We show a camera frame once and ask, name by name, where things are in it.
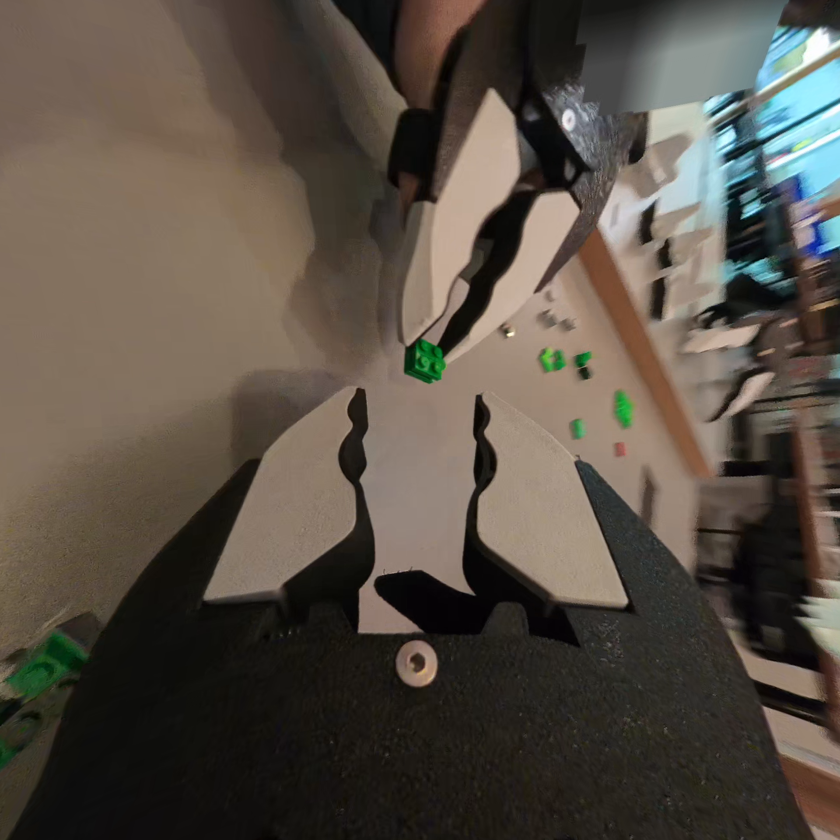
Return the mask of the wood-edged neighbouring table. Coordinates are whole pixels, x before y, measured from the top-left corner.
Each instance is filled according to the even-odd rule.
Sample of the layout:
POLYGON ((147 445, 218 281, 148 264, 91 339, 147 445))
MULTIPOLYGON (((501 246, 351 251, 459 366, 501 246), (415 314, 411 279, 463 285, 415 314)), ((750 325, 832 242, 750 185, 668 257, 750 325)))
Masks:
POLYGON ((693 317, 722 297, 726 279, 726 176, 714 130, 701 104, 652 111, 648 128, 648 146, 680 132, 689 133, 694 139, 679 159, 677 178, 653 196, 639 198, 628 181, 628 166, 623 168, 597 228, 581 247, 579 257, 653 397, 670 442, 689 473, 707 479, 717 473, 719 463, 725 459, 725 423, 709 424, 703 418, 711 395, 709 381, 716 375, 708 360, 682 355, 679 350, 693 317), (682 229, 715 228, 715 233, 691 257, 702 256, 705 274, 717 283, 716 290, 689 307, 685 315, 661 322, 648 316, 649 287, 655 278, 675 267, 660 269, 655 259, 656 246, 641 246, 637 241, 640 215, 654 200, 659 201, 662 213, 699 203, 699 212, 682 229))

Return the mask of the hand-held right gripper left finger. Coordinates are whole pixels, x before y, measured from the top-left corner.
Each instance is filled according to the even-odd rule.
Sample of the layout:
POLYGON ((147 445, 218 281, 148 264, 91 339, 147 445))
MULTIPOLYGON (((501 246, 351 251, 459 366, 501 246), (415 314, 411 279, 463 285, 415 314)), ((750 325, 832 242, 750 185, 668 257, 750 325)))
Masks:
POLYGON ((340 607, 353 631, 375 566, 362 477, 364 389, 345 387, 268 447, 203 594, 209 605, 272 603, 291 624, 340 607))

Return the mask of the white and black finger part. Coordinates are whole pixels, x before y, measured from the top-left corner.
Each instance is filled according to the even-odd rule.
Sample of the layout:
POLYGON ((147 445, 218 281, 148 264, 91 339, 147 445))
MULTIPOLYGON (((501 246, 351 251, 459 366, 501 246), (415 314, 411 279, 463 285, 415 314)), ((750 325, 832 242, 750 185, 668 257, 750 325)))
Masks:
POLYGON ((645 207, 637 225, 637 241, 641 246, 655 245, 654 252, 660 269, 684 265, 692 253, 714 233, 713 226, 682 228, 700 210, 700 204, 683 206, 674 211, 660 212, 655 199, 645 207))
POLYGON ((650 284, 647 313, 661 322, 685 315, 688 308, 707 297, 718 287, 705 274, 701 255, 689 258, 683 266, 669 269, 650 284))
POLYGON ((628 166, 628 181, 639 198, 649 198, 676 180, 679 159, 693 140, 686 132, 672 134, 648 146, 642 158, 628 166))

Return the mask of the green plate dark grey assembly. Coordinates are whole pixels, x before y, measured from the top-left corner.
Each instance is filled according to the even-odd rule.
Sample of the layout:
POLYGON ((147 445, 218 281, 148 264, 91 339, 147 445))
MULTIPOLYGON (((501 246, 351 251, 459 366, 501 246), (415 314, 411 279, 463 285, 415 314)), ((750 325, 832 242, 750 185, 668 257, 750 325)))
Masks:
POLYGON ((88 645, 57 627, 2 661, 2 769, 61 718, 89 657, 88 645))

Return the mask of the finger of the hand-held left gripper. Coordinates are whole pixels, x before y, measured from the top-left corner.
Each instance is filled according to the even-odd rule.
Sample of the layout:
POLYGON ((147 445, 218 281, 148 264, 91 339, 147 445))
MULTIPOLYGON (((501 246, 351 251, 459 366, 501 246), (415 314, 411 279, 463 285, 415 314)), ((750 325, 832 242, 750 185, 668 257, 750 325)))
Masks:
POLYGON ((528 302, 579 214, 568 193, 515 193, 494 213, 489 251, 440 339, 446 361, 472 350, 528 302))
POLYGON ((486 90, 435 201, 412 205, 399 250, 399 340, 414 343, 445 314, 486 220, 520 176, 518 129, 509 106, 486 90))

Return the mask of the person's left hand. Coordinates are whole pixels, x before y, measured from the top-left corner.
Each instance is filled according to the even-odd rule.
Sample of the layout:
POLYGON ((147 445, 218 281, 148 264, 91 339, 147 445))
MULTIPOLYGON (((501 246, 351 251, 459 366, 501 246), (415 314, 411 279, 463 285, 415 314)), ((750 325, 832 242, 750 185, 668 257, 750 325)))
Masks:
POLYGON ((410 109, 432 108, 438 76, 451 43, 485 1, 403 1, 397 15, 394 68, 410 109))

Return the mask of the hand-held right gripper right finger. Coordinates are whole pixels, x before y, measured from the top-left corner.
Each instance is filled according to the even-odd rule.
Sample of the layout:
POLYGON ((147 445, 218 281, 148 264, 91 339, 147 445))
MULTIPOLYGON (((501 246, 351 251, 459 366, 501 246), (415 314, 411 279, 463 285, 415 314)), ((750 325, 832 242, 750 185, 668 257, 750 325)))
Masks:
POLYGON ((572 453, 492 392, 476 397, 474 438, 464 547, 472 592, 522 605, 543 636, 566 634, 566 608, 626 611, 631 600, 572 453))

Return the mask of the grey desk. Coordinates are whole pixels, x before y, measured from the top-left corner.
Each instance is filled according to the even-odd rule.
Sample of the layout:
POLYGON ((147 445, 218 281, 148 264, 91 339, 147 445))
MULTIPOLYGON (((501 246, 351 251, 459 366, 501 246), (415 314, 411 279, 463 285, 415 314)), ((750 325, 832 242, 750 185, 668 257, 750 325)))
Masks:
MULTIPOLYGON (((508 402, 513 364, 492 334, 438 385, 403 374, 398 216, 367 151, 399 109, 383 87, 325 2, 2 2, 2 656, 107 621, 346 385, 367 395, 374 575, 466 589, 475 396, 508 402)), ((651 480, 653 530, 693 570, 696 478, 631 363, 640 451, 571 451, 636 511, 651 480)))

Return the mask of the small green plate piece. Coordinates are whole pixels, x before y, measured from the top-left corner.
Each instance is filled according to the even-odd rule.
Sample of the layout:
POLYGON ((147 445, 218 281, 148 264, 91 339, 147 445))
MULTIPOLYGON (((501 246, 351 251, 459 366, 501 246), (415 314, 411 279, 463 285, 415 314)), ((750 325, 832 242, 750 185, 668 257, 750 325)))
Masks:
POLYGON ((447 363, 443 351, 425 339, 418 339, 406 346, 403 372, 426 384, 440 382, 447 363))

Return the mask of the scatter of loose bricks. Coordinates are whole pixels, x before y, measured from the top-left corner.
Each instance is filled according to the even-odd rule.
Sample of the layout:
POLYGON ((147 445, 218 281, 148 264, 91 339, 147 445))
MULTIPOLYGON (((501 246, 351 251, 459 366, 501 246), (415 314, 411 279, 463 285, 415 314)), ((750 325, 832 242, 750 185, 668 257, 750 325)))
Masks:
POLYGON ((641 449, 641 398, 623 342, 587 281, 538 296, 504 334, 501 358, 513 364, 503 397, 562 445, 592 457, 622 445, 641 449))

